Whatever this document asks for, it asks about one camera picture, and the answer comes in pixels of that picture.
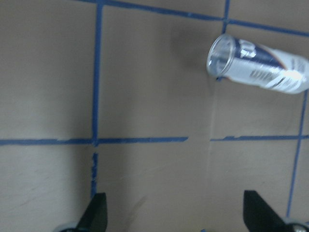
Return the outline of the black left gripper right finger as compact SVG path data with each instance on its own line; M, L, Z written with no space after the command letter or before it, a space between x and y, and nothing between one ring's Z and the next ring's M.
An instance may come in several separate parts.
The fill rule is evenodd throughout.
M283 219L255 190L243 194L243 221L250 232L287 232Z

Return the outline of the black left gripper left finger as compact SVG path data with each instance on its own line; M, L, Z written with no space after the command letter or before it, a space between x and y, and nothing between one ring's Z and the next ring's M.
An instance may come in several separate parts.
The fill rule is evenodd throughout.
M105 232L108 226L106 193L96 193L75 227L75 232Z

